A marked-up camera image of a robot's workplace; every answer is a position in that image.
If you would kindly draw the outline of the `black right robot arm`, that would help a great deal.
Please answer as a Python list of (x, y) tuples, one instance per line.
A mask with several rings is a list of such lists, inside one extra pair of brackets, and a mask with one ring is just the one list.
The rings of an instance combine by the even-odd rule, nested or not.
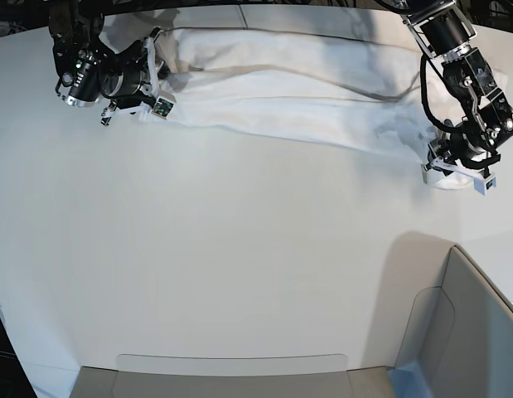
[(115, 52), (100, 38), (107, 1), (50, 1), (48, 28), (58, 82), (56, 94), (72, 107), (87, 108), (101, 99), (109, 104), (100, 123), (118, 113), (152, 112), (164, 116), (155, 40), (160, 31)]

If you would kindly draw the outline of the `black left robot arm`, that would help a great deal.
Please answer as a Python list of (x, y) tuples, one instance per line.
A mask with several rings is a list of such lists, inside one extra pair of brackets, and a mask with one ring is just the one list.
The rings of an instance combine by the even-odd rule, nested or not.
[[(421, 103), (441, 136), (430, 148), (433, 160), (448, 169), (457, 163), (486, 171), (498, 163), (498, 148), (513, 137), (513, 108), (496, 83), (492, 69), (471, 40), (476, 31), (454, 1), (381, 1), (380, 6), (401, 16), (422, 52), (419, 67)], [(427, 69), (434, 71), (460, 104), (462, 122), (452, 126), (437, 119), (428, 102)]]

